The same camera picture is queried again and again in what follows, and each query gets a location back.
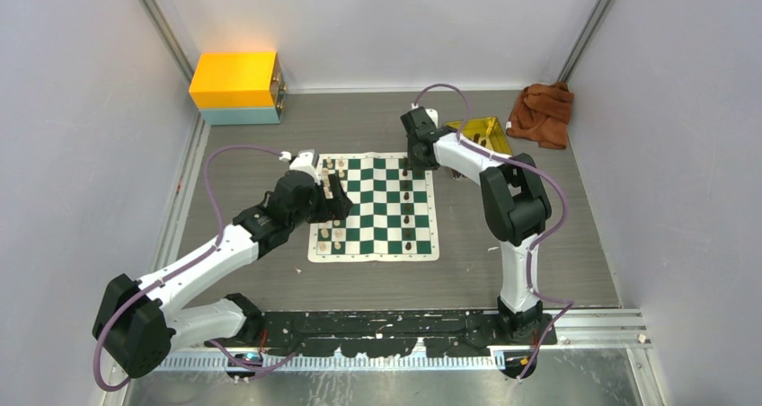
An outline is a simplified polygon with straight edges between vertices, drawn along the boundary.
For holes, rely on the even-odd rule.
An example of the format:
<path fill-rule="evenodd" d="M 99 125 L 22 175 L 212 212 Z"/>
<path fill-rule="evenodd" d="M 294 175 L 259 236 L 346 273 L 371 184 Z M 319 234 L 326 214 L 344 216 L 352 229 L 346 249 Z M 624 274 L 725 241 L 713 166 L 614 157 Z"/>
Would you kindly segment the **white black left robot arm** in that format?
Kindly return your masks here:
<path fill-rule="evenodd" d="M 193 308 L 188 302 L 286 243 L 299 226 L 343 220 L 351 208 L 338 173 L 316 179 L 303 171 L 286 172 L 261 203 L 243 210 L 209 243 L 139 279 L 114 278 L 93 326 L 98 350 L 107 351 L 136 379 L 170 353 L 194 344 L 252 345 L 261 339 L 264 319 L 248 298 L 233 293 Z"/>

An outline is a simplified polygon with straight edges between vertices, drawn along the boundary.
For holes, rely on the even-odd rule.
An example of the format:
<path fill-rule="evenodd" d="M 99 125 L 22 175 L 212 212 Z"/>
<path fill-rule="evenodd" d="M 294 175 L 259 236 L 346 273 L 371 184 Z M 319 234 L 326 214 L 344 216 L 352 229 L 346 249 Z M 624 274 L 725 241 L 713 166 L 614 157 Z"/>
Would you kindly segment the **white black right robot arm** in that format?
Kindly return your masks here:
<path fill-rule="evenodd" d="M 531 248 L 552 214 L 542 179 L 531 157 L 496 153 L 453 128 L 438 127 L 430 114 L 417 107 L 401 116 L 408 166 L 415 172 L 449 168 L 479 185 L 485 222 L 501 249 L 500 335 L 519 344 L 539 327 L 544 310 Z"/>

